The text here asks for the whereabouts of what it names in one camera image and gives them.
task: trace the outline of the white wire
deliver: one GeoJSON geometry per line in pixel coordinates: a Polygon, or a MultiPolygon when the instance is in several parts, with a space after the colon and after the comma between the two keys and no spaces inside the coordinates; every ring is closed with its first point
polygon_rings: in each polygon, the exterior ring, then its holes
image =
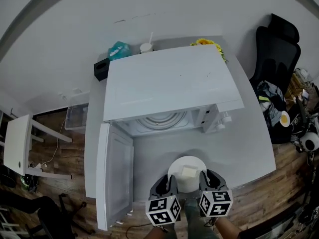
{"type": "MultiPolygon", "coordinates": [[[[63,123],[62,123],[62,126],[61,126],[61,128],[60,128],[59,133],[61,133],[64,123],[65,123],[65,120],[64,120],[63,123]]],[[[51,158],[49,161],[46,161],[46,162],[44,162],[43,164],[41,164],[41,166],[44,165],[44,164],[46,164],[46,163],[51,162],[51,161],[54,159],[54,156],[55,156],[55,154],[56,154],[56,152],[57,152],[57,150],[58,150],[58,147],[59,147],[59,138],[56,140],[56,149],[55,149],[55,151],[54,151],[54,154],[53,154],[52,158],[51,158]]]]}
{"type": "MultiPolygon", "coordinates": [[[[303,226],[304,226],[304,224],[301,225],[301,228],[300,228],[300,229],[297,229],[297,230],[299,230],[299,233],[300,233],[301,230],[303,229],[303,226]]],[[[286,238],[287,238],[288,236],[290,236],[292,233],[294,233],[295,235],[299,234],[299,233],[296,234],[296,231],[297,231],[297,230],[290,232],[290,233],[289,233],[287,236],[285,236],[283,239],[286,239],[286,238]]]]}

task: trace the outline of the white chair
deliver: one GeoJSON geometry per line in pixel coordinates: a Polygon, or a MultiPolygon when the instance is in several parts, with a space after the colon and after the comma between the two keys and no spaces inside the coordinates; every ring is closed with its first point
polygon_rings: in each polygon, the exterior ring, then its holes
{"type": "Polygon", "coordinates": [[[72,142],[71,138],[32,120],[30,115],[19,117],[8,123],[4,142],[3,164],[20,175],[30,174],[55,179],[72,179],[71,175],[45,173],[42,169],[29,167],[31,140],[34,139],[43,142],[43,139],[31,135],[32,127],[60,140],[72,142]]]}
{"type": "Polygon", "coordinates": [[[28,235],[27,231],[15,231],[13,230],[13,227],[20,227],[19,224],[12,224],[8,223],[6,220],[5,216],[2,214],[2,212],[7,212],[8,209],[0,207],[0,221],[1,221],[1,226],[0,228],[0,236],[2,236],[4,239],[20,239],[19,235],[28,235]]]}

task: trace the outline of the plastic storage bin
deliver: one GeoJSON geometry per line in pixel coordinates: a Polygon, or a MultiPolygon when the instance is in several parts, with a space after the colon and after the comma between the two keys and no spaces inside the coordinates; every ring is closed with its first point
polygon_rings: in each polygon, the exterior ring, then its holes
{"type": "Polygon", "coordinates": [[[66,113],[65,130],[85,134],[86,117],[89,108],[89,92],[80,93],[70,98],[70,106],[66,113]]]}

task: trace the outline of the teal bag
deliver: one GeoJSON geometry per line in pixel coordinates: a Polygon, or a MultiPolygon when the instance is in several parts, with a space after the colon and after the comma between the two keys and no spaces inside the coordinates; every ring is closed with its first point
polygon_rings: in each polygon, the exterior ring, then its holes
{"type": "Polygon", "coordinates": [[[124,42],[117,41],[112,48],[109,48],[108,57],[110,60],[125,58],[132,55],[130,46],[124,42]]]}

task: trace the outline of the yellow flowers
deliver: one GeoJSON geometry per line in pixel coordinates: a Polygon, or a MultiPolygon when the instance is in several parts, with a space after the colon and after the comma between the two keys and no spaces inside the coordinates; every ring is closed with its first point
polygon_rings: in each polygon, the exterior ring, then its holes
{"type": "Polygon", "coordinates": [[[223,60],[225,62],[227,62],[227,59],[225,58],[225,54],[223,52],[223,49],[220,47],[220,45],[218,43],[215,43],[212,40],[208,40],[208,39],[205,39],[205,38],[199,38],[195,43],[192,42],[190,45],[191,46],[196,46],[196,45],[206,45],[206,44],[214,44],[216,46],[218,52],[222,56],[223,60]]]}

